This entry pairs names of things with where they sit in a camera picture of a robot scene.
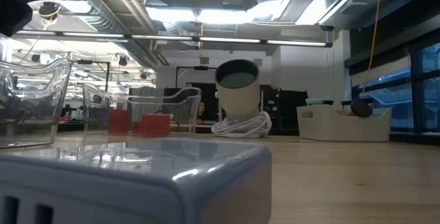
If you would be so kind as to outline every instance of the table surface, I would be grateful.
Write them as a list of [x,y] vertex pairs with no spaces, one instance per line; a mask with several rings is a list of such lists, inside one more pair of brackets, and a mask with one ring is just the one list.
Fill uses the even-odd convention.
[[[53,146],[145,139],[68,132],[59,133]],[[271,224],[440,220],[440,147],[275,136],[235,141],[264,143],[272,151]]]

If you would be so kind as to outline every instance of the plastic basket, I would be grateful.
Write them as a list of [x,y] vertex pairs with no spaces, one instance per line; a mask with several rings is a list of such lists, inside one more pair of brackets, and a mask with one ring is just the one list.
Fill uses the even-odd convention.
[[88,135],[192,135],[201,90],[181,89],[173,96],[127,96],[84,84],[84,122]]
[[0,62],[0,148],[54,142],[73,62],[44,67]]
[[387,142],[392,109],[373,109],[371,117],[347,116],[328,104],[297,107],[300,137],[320,141]]

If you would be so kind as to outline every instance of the white wall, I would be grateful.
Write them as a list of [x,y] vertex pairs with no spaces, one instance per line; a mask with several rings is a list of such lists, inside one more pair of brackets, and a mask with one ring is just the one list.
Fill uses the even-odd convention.
[[341,31],[332,48],[278,48],[272,55],[272,86],[307,91],[309,98],[334,100],[336,108],[340,108],[340,102],[351,97],[349,75],[344,67],[344,61],[350,57],[349,39],[349,32]]
[[[204,56],[210,58],[209,67],[218,67],[224,62],[234,59],[247,59],[252,60],[254,58],[263,59],[263,66],[260,67],[260,76],[258,80],[262,85],[271,84],[271,57],[266,56],[265,52],[233,52],[229,51],[204,51]],[[171,64],[170,67],[160,67],[157,69],[157,88],[173,88],[175,87],[175,74],[176,66],[189,66],[193,67],[199,65],[199,52],[198,51],[166,51],[162,52],[165,58]],[[195,71],[194,69],[179,69],[179,76],[177,87],[185,87],[186,83],[215,83],[214,70],[208,71]]]
[[[333,48],[317,47],[279,47],[272,57],[263,56],[262,52],[229,52],[211,51],[204,52],[204,56],[211,58],[210,66],[218,67],[221,62],[232,59],[262,58],[263,67],[260,68],[260,84],[272,85],[290,91],[307,91],[309,98],[322,98],[334,100],[336,108],[340,108],[342,100],[351,98],[351,84],[348,70],[344,67],[344,61],[350,57],[350,37],[348,31],[341,31]],[[168,56],[173,62],[186,62],[198,65],[198,52],[174,52]],[[195,71],[189,69],[179,78],[178,87],[185,87],[187,82],[214,82],[214,70]],[[157,70],[157,87],[175,87],[175,67],[163,67]]]

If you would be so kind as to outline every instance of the clear plastic bin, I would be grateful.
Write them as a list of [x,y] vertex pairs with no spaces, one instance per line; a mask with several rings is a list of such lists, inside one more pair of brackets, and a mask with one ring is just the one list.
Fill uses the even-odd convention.
[[0,62],[0,148],[54,142],[73,62],[44,67]]
[[192,135],[201,90],[186,87],[173,96],[127,96],[84,84],[84,122],[89,135]]

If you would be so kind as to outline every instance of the white cylinder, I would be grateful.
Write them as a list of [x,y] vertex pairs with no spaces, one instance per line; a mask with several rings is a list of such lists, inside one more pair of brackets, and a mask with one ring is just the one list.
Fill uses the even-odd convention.
[[249,60],[231,60],[215,72],[219,101],[228,117],[248,120],[258,114],[259,68]]

